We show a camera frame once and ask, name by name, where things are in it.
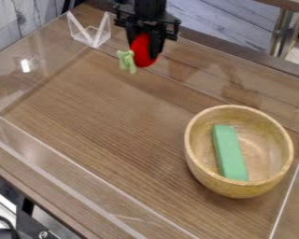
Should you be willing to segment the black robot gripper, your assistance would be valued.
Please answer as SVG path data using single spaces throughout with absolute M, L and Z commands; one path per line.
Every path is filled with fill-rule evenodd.
M 116 3 L 115 24 L 126 29 L 128 45 L 142 33 L 150 35 L 150 59 L 162 53 L 166 37 L 178 40 L 181 19 L 167 12 L 166 3 Z

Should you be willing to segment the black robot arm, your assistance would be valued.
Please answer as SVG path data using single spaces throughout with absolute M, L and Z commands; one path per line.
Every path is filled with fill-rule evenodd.
M 116 0 L 115 24 L 124 28 L 139 59 L 155 61 L 167 39 L 178 40 L 182 21 L 167 11 L 167 0 Z

